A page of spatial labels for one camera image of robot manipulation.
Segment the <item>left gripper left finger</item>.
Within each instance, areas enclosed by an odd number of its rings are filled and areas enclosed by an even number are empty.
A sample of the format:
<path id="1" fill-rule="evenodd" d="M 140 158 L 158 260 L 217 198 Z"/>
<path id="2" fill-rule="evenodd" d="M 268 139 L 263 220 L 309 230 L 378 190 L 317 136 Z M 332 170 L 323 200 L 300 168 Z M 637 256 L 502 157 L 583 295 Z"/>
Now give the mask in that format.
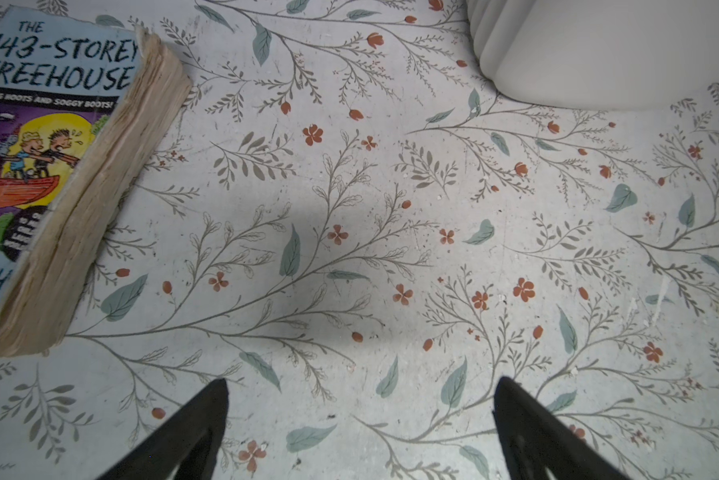
<path id="1" fill-rule="evenodd" d="M 227 382 L 205 386 L 103 479 L 210 479 L 223 443 L 229 410 Z"/>

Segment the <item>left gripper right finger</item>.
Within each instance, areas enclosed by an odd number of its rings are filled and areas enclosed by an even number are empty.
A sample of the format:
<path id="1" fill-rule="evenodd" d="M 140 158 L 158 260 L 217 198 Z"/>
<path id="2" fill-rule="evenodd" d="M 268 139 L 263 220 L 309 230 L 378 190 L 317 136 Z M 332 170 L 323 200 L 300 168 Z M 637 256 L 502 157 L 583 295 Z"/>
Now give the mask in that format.
<path id="1" fill-rule="evenodd" d="M 511 479 L 627 479 L 509 377 L 497 384 L 493 418 Z"/>

